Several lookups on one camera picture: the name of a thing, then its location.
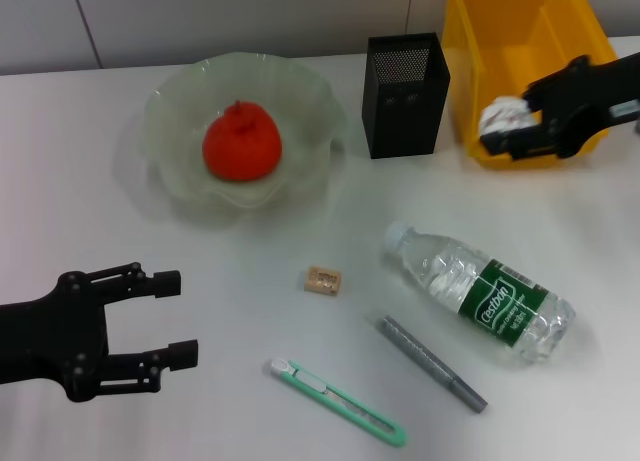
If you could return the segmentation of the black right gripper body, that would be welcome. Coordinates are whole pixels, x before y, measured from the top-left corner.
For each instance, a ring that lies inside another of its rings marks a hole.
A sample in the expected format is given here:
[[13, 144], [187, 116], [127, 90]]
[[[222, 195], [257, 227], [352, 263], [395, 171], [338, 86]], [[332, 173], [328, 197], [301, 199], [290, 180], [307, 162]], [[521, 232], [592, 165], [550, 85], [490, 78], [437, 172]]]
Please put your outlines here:
[[544, 81], [544, 124], [560, 158], [575, 156], [607, 128], [639, 119], [637, 53], [600, 65], [582, 55]]

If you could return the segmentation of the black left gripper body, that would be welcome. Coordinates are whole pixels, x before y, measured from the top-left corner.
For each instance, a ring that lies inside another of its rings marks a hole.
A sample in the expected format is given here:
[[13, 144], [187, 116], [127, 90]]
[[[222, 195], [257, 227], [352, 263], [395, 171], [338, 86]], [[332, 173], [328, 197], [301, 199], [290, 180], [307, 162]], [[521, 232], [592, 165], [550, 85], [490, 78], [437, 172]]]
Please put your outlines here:
[[44, 297], [1, 307], [3, 384], [45, 379], [58, 383], [71, 401], [98, 395], [106, 317], [91, 281], [91, 274], [65, 273]]

